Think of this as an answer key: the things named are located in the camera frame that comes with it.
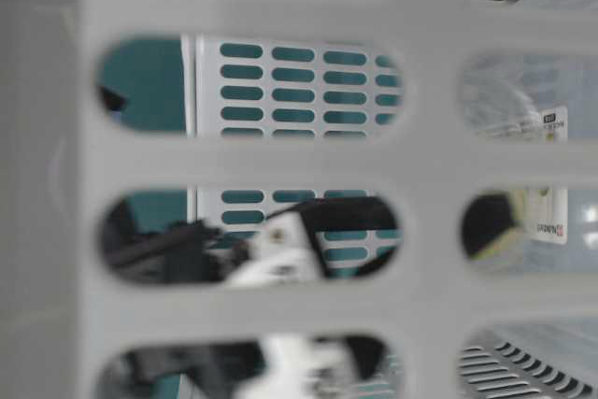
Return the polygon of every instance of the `oval hole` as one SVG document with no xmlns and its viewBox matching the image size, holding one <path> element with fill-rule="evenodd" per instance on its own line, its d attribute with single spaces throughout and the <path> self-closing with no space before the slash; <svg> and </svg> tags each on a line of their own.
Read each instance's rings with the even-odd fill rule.
<svg viewBox="0 0 598 399">
<path fill-rule="evenodd" d="M 378 125 L 388 125 L 394 121 L 394 114 L 377 114 L 376 123 Z"/>
<path fill-rule="evenodd" d="M 367 116 L 362 112 L 328 111 L 324 114 L 324 120 L 328 123 L 362 124 L 367 120 Z"/>
<path fill-rule="evenodd" d="M 225 224 L 257 224 L 263 221 L 263 212 L 260 210 L 229 210 L 222 214 Z"/>
<path fill-rule="evenodd" d="M 308 83 L 313 81 L 315 76 L 311 70 L 279 67 L 272 71 L 272 77 L 277 81 Z"/>
<path fill-rule="evenodd" d="M 263 91 L 252 86 L 224 86 L 221 95 L 227 100 L 261 100 Z"/>
<path fill-rule="evenodd" d="M 381 107 L 396 107 L 400 104 L 399 96 L 394 93 L 381 93 L 376 96 L 376 104 Z"/>
<path fill-rule="evenodd" d="M 346 250 L 345 254 L 355 256 L 358 251 Z M 298 334 L 281 330 L 241 339 L 214 336 L 210 340 L 131 347 L 107 362 L 95 397 L 270 399 L 272 395 L 258 390 L 258 385 L 267 384 L 279 366 L 302 366 L 305 361 L 319 361 L 318 369 L 294 369 L 297 381 L 285 383 L 285 397 L 308 397 L 305 385 L 315 382 L 318 390 L 321 384 L 332 385 L 326 388 L 334 389 L 337 397 L 382 399 L 399 394 L 403 383 L 400 373 L 404 369 L 398 355 L 370 334 Z M 213 374 L 190 375 L 206 371 Z"/>
<path fill-rule="evenodd" d="M 136 192 L 108 211 L 100 229 L 102 257 L 121 278 L 142 284 L 221 284 L 226 289 L 278 285 L 261 267 L 281 264 L 276 271 L 283 276 L 283 267 L 305 258 L 311 260 L 306 269 L 315 270 L 308 277 L 312 280 L 367 276 L 402 243 L 401 223 L 393 212 L 381 198 L 359 189 L 190 186 Z M 275 253 L 269 252 L 272 245 Z M 329 250 L 356 247 L 365 251 L 359 260 L 326 257 Z M 379 260 L 381 247 L 395 250 Z M 278 258 L 284 251 L 292 257 Z M 312 260 L 314 254 L 319 256 Z M 241 276 L 252 269 L 261 274 Z"/>
<path fill-rule="evenodd" d="M 366 96 L 364 93 L 345 93 L 340 91 L 327 91 L 324 93 L 324 102 L 334 105 L 363 105 Z"/>
<path fill-rule="evenodd" d="M 337 240 L 364 240 L 366 237 L 366 231 L 334 231 L 324 233 L 324 238 L 333 242 Z"/>
<path fill-rule="evenodd" d="M 330 50 L 324 53 L 324 61 L 328 64 L 364 65 L 367 58 L 363 53 Z"/>
<path fill-rule="evenodd" d="M 313 200 L 316 193 L 313 191 L 275 191 L 274 201 L 277 203 L 300 203 L 306 200 Z"/>
<path fill-rule="evenodd" d="M 274 89 L 272 98 L 278 102 L 310 103 L 314 101 L 316 94 L 307 89 Z"/>
<path fill-rule="evenodd" d="M 260 121 L 263 111 L 258 107 L 224 107 L 221 116 L 226 121 Z"/>
<path fill-rule="evenodd" d="M 260 191 L 225 191 L 222 193 L 222 201 L 226 204 L 261 203 L 263 193 Z"/>
<path fill-rule="evenodd" d="M 310 49 L 297 49 L 292 47 L 275 47 L 272 50 L 272 56 L 275 60 L 296 61 L 299 63 L 309 63 L 314 59 L 314 51 Z"/>
<path fill-rule="evenodd" d="M 355 72 L 326 72 L 324 74 L 324 81 L 329 84 L 360 86 L 365 84 L 367 77 L 365 74 Z"/>
<path fill-rule="evenodd" d="M 226 127 L 222 129 L 221 135 L 226 137 L 263 137 L 263 130 L 259 128 Z"/>
<path fill-rule="evenodd" d="M 396 88 L 399 86 L 399 78 L 395 75 L 378 75 L 376 84 L 383 88 Z"/>
<path fill-rule="evenodd" d="M 257 65 L 226 64 L 221 68 L 221 75 L 225 78 L 260 79 L 263 70 Z"/>
<path fill-rule="evenodd" d="M 226 43 L 221 45 L 221 55 L 229 58 L 260 58 L 263 50 L 253 44 Z"/>
<path fill-rule="evenodd" d="M 303 138 L 314 138 L 315 134 L 311 130 L 274 130 L 272 133 L 273 137 L 303 137 Z"/>
<path fill-rule="evenodd" d="M 316 115 L 308 109 L 276 109 L 272 113 L 275 121 L 296 121 L 308 123 L 314 121 Z"/>
</svg>

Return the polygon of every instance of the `white label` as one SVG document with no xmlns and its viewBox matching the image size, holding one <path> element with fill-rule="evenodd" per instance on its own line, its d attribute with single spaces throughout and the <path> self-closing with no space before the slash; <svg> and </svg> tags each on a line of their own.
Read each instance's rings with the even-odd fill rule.
<svg viewBox="0 0 598 399">
<path fill-rule="evenodd" d="M 555 107 L 539 112 L 538 117 L 523 118 L 516 123 L 489 127 L 488 137 L 531 142 L 566 142 L 567 107 Z M 525 230 L 530 238 L 548 243 L 567 243 L 567 189 L 546 186 L 527 188 Z"/>
<path fill-rule="evenodd" d="M 567 141 L 567 108 L 541 111 L 544 125 L 541 138 L 548 142 Z M 567 243 L 567 189 L 546 186 L 527 192 L 526 231 L 542 242 Z"/>
</svg>

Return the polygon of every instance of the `teal background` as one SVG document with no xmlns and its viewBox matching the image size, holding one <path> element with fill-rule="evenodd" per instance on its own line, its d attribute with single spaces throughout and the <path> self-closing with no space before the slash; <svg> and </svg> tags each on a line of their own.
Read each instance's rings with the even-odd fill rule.
<svg viewBox="0 0 598 399">
<path fill-rule="evenodd" d="M 104 60 L 99 83 L 126 99 L 121 122 L 142 131 L 184 132 L 180 39 L 136 39 Z"/>
<path fill-rule="evenodd" d="M 185 129 L 183 67 L 179 39 L 138 39 L 114 49 L 105 59 L 101 85 L 127 99 L 121 122 L 143 131 L 183 132 Z M 184 191 L 141 192 L 129 197 L 140 229 L 163 231 L 172 221 L 184 221 Z M 176 399 L 179 376 L 158 384 L 155 399 Z"/>
</svg>

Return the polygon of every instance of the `white plastic grid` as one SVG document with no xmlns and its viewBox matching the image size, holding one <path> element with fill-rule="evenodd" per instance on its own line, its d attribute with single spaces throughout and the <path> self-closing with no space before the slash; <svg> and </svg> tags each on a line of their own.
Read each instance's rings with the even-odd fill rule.
<svg viewBox="0 0 598 399">
<path fill-rule="evenodd" d="M 48 373 L 52 368 L 13 359 L 7 368 L 7 375 L 15 377 L 8 397 L 21 397 L 23 391 L 34 396 L 92 397 L 107 360 L 139 344 L 235 338 L 279 329 L 356 328 L 381 334 L 400 350 L 406 364 L 404 397 L 450 392 L 456 397 L 459 346 L 474 328 L 496 320 L 595 316 L 595 276 L 482 277 L 460 256 L 456 229 L 459 211 L 470 195 L 489 183 L 542 179 L 595 185 L 597 145 L 505 150 L 468 134 L 455 108 L 460 70 L 473 54 L 488 47 L 596 54 L 595 17 L 516 8 L 499 12 L 471 8 L 466 0 L 70 2 L 80 17 L 79 64 L 73 67 L 81 68 L 80 93 L 85 100 L 79 102 L 81 126 L 66 130 L 78 142 L 67 153 L 78 173 L 77 193 L 72 192 L 79 212 L 74 228 L 77 270 L 74 274 L 53 266 L 52 273 L 76 276 L 73 284 L 79 295 L 68 299 L 76 315 L 58 320 L 74 324 L 76 331 L 66 326 L 52 333 L 59 338 L 44 341 L 42 347 L 52 352 L 66 342 L 72 349 L 67 362 L 72 369 L 56 368 L 64 380 L 60 390 L 45 379 L 25 387 L 19 373 Z M 93 100 L 93 74 L 100 56 L 130 34 L 181 31 L 226 36 L 259 31 L 260 36 L 302 40 L 375 39 L 402 63 L 405 114 L 385 139 L 362 144 L 183 140 L 119 129 Z M 362 158 L 352 157 L 355 149 L 363 150 Z M 248 188 L 275 184 L 281 178 L 304 187 L 306 179 L 320 187 L 332 179 L 346 184 L 368 179 L 403 212 L 402 255 L 366 282 L 252 292 L 142 290 L 118 282 L 95 256 L 94 230 L 121 194 L 164 184 L 237 184 L 241 177 Z M 43 243 L 41 233 L 39 242 Z M 20 352 L 39 349 L 35 341 L 28 341 L 28 333 L 21 335 L 12 342 Z"/>
</svg>

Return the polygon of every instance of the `black object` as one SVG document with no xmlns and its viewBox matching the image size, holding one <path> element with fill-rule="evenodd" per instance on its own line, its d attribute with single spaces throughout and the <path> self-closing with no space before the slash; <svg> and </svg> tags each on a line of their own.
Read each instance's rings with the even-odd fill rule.
<svg viewBox="0 0 598 399">
<path fill-rule="evenodd" d="M 122 111 L 126 106 L 127 101 L 123 96 L 111 91 L 108 88 L 105 88 L 104 86 L 98 86 L 98 90 L 102 98 L 102 103 L 108 111 Z"/>
<path fill-rule="evenodd" d="M 360 335 L 348 336 L 345 342 L 353 354 L 359 377 L 362 380 L 372 377 L 380 367 L 384 345 L 375 338 Z"/>
<path fill-rule="evenodd" d="M 276 212 L 268 219 L 288 212 L 296 212 L 300 215 L 309 243 L 320 261 L 320 268 L 325 278 L 331 278 L 333 275 L 324 260 L 324 251 L 317 233 L 397 229 L 397 222 L 391 210 L 377 196 L 309 200 Z M 390 250 L 376 258 L 374 262 L 380 259 L 379 266 L 382 266 L 393 254 L 394 250 Z M 365 276 L 375 271 L 377 267 L 378 264 L 373 264 L 369 269 L 362 270 L 361 274 L 358 271 L 357 276 Z"/>
<path fill-rule="evenodd" d="M 153 391 L 164 376 L 185 374 L 210 399 L 233 399 L 239 384 L 265 368 L 255 342 L 188 347 L 149 348 L 128 353 L 135 391 Z"/>
<path fill-rule="evenodd" d="M 206 251 L 220 233 L 195 221 L 175 223 L 162 234 L 142 234 L 123 201 L 108 215 L 102 246 L 107 263 L 125 278 L 162 284 L 220 282 L 221 265 Z"/>
<path fill-rule="evenodd" d="M 474 259 L 495 238 L 517 226 L 506 193 L 480 195 L 463 218 L 461 239 L 467 257 Z"/>
</svg>

